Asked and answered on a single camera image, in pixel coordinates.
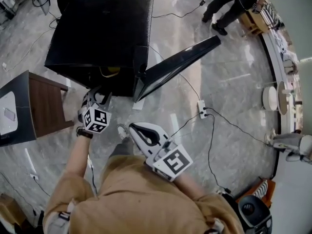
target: person in brown shirt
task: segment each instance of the person in brown shirt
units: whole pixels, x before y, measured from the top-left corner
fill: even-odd
[[[133,155],[133,142],[118,126],[122,143],[108,159],[94,195],[83,178],[92,138],[79,128],[77,139],[48,202],[45,234],[239,234],[237,215],[218,194],[206,194],[182,173],[168,182]]]

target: gray tiled floor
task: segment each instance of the gray tiled floor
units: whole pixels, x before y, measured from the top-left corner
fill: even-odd
[[[185,14],[194,9],[201,0],[155,0],[155,16],[174,12]],[[174,16],[153,19],[151,46],[167,58],[192,44],[213,36],[208,24],[201,22],[204,7],[179,19]],[[225,5],[215,15],[214,21],[229,9]],[[56,0],[52,0],[51,12],[59,16]],[[51,15],[44,16],[39,8],[34,8],[28,0],[23,4],[17,16],[0,32],[0,64],[7,68],[14,67],[26,54],[34,40],[49,29],[53,20]],[[268,61],[258,38],[242,38],[243,29],[236,21],[228,27],[229,35],[221,37],[222,45],[207,54],[194,65],[183,71],[183,75],[199,92],[206,106],[215,108],[234,124],[255,137],[263,139],[265,132],[277,127],[277,114],[261,110],[262,84],[270,82]],[[53,35],[53,30],[46,32],[32,47],[30,53],[15,69],[0,70],[0,86],[25,70],[66,84],[66,79],[44,66],[45,55]],[[149,66],[161,58],[150,48]],[[75,120],[86,89],[71,82],[71,89],[64,99],[67,119]],[[133,110],[130,98],[114,97],[110,106],[113,113],[110,129],[95,136],[90,156],[95,167],[95,179],[105,165],[109,154],[118,144],[116,125],[135,121],[147,121],[161,125],[168,133],[173,133],[172,119],[176,117],[178,125],[197,113],[198,98],[189,84],[177,76],[161,89],[148,96],[143,110]],[[207,151],[212,133],[212,119],[192,120],[177,135],[177,141],[188,150],[194,164],[189,172],[207,191],[215,189],[216,184],[208,168]],[[6,175],[16,190],[38,211],[44,209],[48,200],[29,175],[25,161],[27,148],[39,175],[41,186],[52,193],[53,188],[64,168],[70,148],[75,140],[75,128],[44,136],[37,141],[0,148],[0,171]],[[270,176],[273,172],[274,153],[263,144],[228,125],[221,117],[215,117],[215,131],[211,150],[211,167],[221,185],[239,193],[258,176]],[[88,168],[86,179],[91,181]],[[1,192],[17,199],[23,210],[32,220],[32,210],[25,201],[12,190],[0,176]]]

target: striped fabric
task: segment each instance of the striped fabric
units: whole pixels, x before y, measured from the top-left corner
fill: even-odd
[[[255,190],[253,195],[262,199],[267,194],[267,191],[268,191],[268,181],[264,180],[263,183],[259,185],[257,190]]]

